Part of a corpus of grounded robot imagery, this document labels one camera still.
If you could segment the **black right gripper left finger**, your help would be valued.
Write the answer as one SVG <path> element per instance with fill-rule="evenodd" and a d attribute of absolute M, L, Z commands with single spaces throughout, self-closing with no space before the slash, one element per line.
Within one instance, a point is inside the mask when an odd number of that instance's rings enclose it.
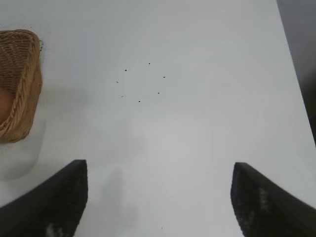
<path fill-rule="evenodd" d="M 87 162 L 74 160 L 0 208 L 2 237 L 73 237 L 88 200 Z"/>

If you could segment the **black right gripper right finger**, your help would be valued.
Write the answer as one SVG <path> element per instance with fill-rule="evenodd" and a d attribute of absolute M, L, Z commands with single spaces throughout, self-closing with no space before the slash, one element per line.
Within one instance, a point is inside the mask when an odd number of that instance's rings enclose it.
<path fill-rule="evenodd" d="M 316 235 L 316 210 L 245 162 L 234 164 L 230 196 L 245 237 Z"/>

